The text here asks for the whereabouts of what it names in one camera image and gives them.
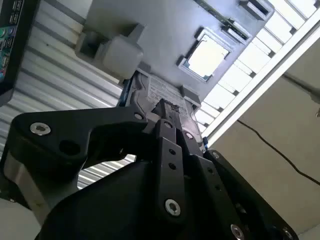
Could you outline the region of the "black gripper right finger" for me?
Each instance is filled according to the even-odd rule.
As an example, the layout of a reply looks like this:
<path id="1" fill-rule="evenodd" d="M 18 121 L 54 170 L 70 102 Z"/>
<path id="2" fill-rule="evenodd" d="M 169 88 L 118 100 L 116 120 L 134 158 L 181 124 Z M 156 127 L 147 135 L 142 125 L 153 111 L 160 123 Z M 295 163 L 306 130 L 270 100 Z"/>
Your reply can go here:
<path id="1" fill-rule="evenodd" d="M 213 226 L 217 240 L 296 240 L 289 224 L 217 151 L 202 151 L 183 130 L 180 108 L 166 103 L 166 117 L 176 128 L 183 168 L 189 178 L 197 232 Z"/>

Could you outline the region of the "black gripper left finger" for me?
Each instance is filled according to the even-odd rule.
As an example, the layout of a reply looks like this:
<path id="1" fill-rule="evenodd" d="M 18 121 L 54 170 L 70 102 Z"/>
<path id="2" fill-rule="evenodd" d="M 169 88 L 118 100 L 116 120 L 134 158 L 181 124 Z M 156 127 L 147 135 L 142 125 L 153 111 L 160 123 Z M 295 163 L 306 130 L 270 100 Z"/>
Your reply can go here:
<path id="1" fill-rule="evenodd" d="M 24 113 L 17 116 L 7 139 L 7 179 L 36 219 L 44 223 L 64 199 L 138 162 L 172 162 L 182 168 L 165 205 L 170 214 L 188 209 L 182 148 L 176 127 L 166 116 L 166 103 L 143 112 L 136 105 Z"/>

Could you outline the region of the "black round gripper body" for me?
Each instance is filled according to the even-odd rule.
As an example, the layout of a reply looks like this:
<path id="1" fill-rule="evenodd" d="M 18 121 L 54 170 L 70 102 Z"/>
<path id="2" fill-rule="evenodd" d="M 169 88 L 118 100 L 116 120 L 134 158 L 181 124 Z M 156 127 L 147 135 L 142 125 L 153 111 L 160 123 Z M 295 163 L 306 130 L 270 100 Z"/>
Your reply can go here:
<path id="1" fill-rule="evenodd" d="M 39 240 L 198 240 L 192 213 L 178 202 L 183 170 L 173 162 L 135 162 L 62 200 L 47 216 Z"/>

